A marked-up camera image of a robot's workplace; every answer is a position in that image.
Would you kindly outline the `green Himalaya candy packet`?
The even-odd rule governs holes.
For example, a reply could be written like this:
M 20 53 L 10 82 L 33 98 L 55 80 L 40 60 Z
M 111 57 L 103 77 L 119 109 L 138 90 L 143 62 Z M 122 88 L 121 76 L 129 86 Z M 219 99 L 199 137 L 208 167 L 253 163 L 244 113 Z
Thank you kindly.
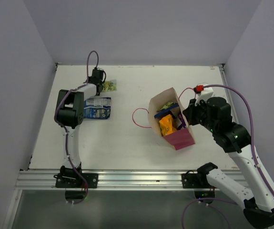
M 105 81 L 103 84 L 103 92 L 112 92 L 117 90 L 116 80 Z

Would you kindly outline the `purple Fox's candy bag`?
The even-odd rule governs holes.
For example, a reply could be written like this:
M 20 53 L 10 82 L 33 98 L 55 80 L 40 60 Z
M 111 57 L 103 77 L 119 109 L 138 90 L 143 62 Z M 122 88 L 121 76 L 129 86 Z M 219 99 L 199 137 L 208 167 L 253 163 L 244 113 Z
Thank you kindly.
M 177 130 L 182 130 L 182 129 L 186 129 L 187 125 L 185 123 L 185 120 L 183 118 L 182 113 L 179 113 L 177 118 L 176 118 L 176 125 L 177 125 Z

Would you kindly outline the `small blue snack packet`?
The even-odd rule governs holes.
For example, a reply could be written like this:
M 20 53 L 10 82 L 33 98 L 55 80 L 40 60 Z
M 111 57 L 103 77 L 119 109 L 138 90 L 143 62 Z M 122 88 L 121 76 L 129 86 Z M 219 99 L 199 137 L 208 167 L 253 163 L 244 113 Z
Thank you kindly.
M 159 111 L 157 114 L 154 115 L 154 118 L 156 119 L 156 118 L 166 116 L 167 114 L 170 114 L 172 109 L 177 108 L 177 107 L 179 107 L 179 105 L 175 104 L 175 105 L 172 105 L 166 109 L 162 109 L 161 111 Z

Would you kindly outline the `cream pink paper cake bag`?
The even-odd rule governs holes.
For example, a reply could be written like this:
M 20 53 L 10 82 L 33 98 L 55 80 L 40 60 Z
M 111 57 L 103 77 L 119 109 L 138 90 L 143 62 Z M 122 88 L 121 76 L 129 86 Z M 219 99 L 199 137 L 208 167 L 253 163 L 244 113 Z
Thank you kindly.
M 169 88 L 153 97 L 147 112 L 148 125 L 138 124 L 132 113 L 132 121 L 141 128 L 152 129 L 175 150 L 195 144 L 192 130 L 183 116 L 183 107 L 174 88 Z

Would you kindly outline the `green candy packet back side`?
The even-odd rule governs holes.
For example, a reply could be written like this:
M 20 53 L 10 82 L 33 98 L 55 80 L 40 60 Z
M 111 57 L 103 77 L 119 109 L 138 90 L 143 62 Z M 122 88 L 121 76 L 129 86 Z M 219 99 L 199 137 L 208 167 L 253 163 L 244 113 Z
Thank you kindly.
M 168 109 L 168 108 L 172 107 L 173 105 L 175 105 L 174 102 L 167 102 L 166 104 L 164 104 L 164 105 L 162 106 L 161 111 L 162 111 L 162 110 L 165 110 L 165 109 Z

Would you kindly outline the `orange mango gummy bag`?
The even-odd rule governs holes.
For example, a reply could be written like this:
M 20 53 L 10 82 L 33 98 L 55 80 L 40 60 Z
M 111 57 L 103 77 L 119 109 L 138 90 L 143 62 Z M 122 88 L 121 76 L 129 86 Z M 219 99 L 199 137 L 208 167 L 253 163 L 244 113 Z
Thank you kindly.
M 162 136 L 170 135 L 177 131 L 175 121 L 171 114 L 168 114 L 161 118 L 159 124 Z

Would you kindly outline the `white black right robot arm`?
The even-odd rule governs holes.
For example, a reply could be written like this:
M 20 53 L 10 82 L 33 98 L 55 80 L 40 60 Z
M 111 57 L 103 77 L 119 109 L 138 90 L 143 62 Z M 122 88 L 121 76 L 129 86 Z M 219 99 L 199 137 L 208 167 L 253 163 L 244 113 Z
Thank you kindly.
M 224 174 L 209 162 L 197 169 L 196 181 L 201 187 L 220 189 L 243 210 L 247 221 L 256 229 L 274 225 L 274 182 L 251 146 L 247 129 L 232 121 L 231 106 L 222 97 L 207 101 L 191 99 L 183 115 L 190 125 L 202 125 L 213 139 L 236 163 L 248 188 Z

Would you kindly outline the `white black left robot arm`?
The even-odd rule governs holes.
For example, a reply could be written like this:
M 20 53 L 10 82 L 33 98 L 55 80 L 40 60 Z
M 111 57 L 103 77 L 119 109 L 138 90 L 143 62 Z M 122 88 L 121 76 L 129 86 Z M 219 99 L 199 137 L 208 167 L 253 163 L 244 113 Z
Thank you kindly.
M 73 170 L 66 177 L 72 187 L 79 187 L 83 183 L 83 175 L 80 173 L 79 128 L 84 120 L 84 102 L 100 95 L 105 80 L 106 72 L 95 67 L 92 75 L 82 85 L 70 90 L 62 89 L 58 94 L 54 121 L 63 128 L 65 139 L 61 171 Z

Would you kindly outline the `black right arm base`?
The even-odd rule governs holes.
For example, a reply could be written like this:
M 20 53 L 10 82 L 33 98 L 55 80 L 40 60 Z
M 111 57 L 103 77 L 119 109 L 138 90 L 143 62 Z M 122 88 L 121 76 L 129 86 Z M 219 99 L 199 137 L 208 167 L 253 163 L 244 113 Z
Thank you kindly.
M 181 181 L 183 188 L 209 188 L 206 176 L 192 170 L 181 174 Z

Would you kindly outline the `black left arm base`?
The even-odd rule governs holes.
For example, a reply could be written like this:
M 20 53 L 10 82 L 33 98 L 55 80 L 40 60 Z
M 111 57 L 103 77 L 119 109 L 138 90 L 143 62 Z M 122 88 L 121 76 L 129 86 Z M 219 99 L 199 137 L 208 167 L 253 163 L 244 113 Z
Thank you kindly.
M 97 188 L 98 176 L 97 173 L 82 173 L 82 176 L 87 181 L 88 188 Z M 83 188 L 84 182 L 80 177 L 72 178 L 62 176 L 60 173 L 53 176 L 56 179 L 56 188 Z

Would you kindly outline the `large blue chips bag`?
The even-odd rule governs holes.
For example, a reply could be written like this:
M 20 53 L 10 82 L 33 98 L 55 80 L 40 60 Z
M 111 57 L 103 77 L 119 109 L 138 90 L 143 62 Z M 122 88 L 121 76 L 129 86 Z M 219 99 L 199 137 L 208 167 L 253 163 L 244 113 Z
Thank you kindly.
M 110 97 L 90 98 L 84 102 L 84 118 L 106 120 L 111 115 Z

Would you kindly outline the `aluminium table edge rail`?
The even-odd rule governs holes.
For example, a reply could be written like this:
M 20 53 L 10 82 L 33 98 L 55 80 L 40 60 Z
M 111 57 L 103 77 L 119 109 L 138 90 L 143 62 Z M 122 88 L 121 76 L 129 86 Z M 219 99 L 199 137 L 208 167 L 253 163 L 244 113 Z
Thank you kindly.
M 223 85 L 228 86 L 224 66 L 225 66 L 224 63 L 218 64 L 219 71 L 220 71 L 222 81 L 223 81 Z M 235 106 L 234 106 L 234 103 L 233 103 L 233 98 L 232 98 L 232 95 L 231 95 L 231 90 L 226 88 L 225 93 L 226 93 L 226 96 L 227 96 L 227 99 L 228 99 L 228 103 L 231 105 L 231 108 L 232 108 L 233 121 L 236 122 L 236 123 L 239 123 L 237 113 L 236 113 L 236 110 L 235 110 Z

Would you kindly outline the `aluminium front mounting rail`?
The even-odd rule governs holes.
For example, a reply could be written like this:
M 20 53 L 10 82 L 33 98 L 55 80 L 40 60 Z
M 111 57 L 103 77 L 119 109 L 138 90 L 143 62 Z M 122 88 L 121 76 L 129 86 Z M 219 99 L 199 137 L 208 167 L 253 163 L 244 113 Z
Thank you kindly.
M 19 172 L 17 190 L 56 190 L 54 175 L 58 170 L 31 169 Z M 145 190 L 179 191 L 182 185 L 182 170 L 84 170 L 96 174 L 97 187 L 94 191 Z

